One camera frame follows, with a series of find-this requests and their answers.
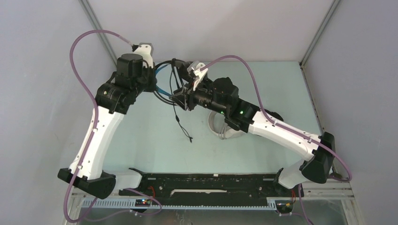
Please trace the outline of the black blue headphones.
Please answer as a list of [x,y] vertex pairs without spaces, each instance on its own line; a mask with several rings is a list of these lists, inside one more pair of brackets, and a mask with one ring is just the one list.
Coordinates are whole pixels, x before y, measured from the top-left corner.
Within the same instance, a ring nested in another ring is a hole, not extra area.
[[156,70],[155,75],[166,67],[170,68],[170,75],[168,82],[169,90],[162,89],[157,85],[157,90],[153,92],[155,97],[167,105],[177,106],[169,99],[169,97],[173,94],[173,91],[181,87],[191,88],[194,81],[194,75],[193,72],[189,73],[187,69],[192,63],[193,61],[183,61],[174,58],[156,64],[154,66],[154,69]]

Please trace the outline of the white headphones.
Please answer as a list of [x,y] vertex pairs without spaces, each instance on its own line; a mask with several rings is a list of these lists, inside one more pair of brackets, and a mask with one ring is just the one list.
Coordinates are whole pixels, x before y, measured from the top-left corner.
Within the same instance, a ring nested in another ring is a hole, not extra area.
[[218,138],[220,138],[221,140],[227,140],[227,139],[232,139],[232,138],[238,138],[238,137],[245,135],[245,132],[234,130],[225,122],[221,125],[220,128],[216,128],[216,126],[215,126],[216,115],[217,115],[216,112],[211,111],[208,116],[207,122],[208,122],[208,127],[209,127],[210,131],[214,135],[218,136]]

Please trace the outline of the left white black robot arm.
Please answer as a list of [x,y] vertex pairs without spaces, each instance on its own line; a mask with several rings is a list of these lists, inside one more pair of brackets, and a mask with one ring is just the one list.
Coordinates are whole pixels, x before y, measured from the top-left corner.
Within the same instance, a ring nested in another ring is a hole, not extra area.
[[130,188],[137,195],[148,191],[148,182],[138,172],[107,173],[103,171],[103,162],[129,106],[142,92],[154,91],[154,72],[149,53],[126,53],[117,59],[116,71],[97,90],[91,124],[81,149],[68,168],[59,170],[59,179],[99,199],[106,199],[115,189]]

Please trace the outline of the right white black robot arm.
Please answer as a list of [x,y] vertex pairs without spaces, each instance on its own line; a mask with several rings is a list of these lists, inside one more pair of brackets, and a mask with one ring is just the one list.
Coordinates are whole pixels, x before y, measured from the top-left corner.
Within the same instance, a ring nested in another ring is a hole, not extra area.
[[186,111],[200,105],[220,113],[233,130],[265,137],[298,154],[301,160],[280,169],[273,183],[273,190],[279,196],[287,195],[304,181],[324,184],[329,178],[334,160],[334,136],[328,132],[309,134],[284,123],[276,113],[264,114],[258,106],[239,98],[238,87],[228,77],[186,84],[174,91],[170,100]]

